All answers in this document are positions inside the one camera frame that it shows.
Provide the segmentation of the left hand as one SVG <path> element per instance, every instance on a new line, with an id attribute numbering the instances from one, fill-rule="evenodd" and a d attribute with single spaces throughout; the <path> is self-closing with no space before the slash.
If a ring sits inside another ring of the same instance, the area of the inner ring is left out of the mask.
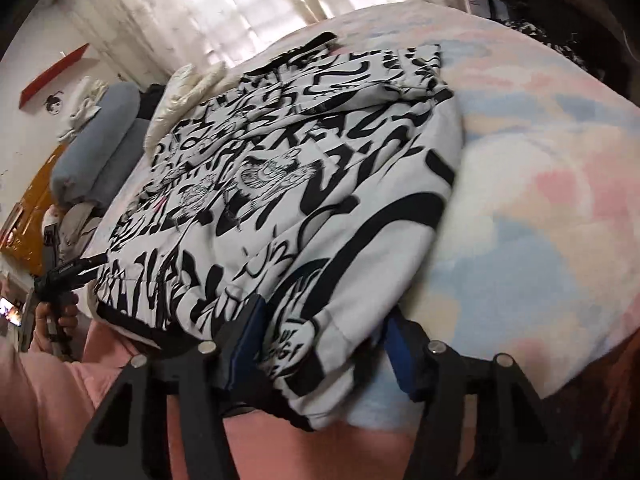
<path id="1" fill-rule="evenodd" d="M 53 353 L 51 335 L 62 328 L 67 336 L 73 337 L 78 325 L 78 296 L 74 292 L 66 292 L 62 297 L 62 307 L 58 320 L 54 322 L 54 312 L 47 302 L 37 304 L 35 310 L 34 336 L 30 348 L 34 351 Z"/>

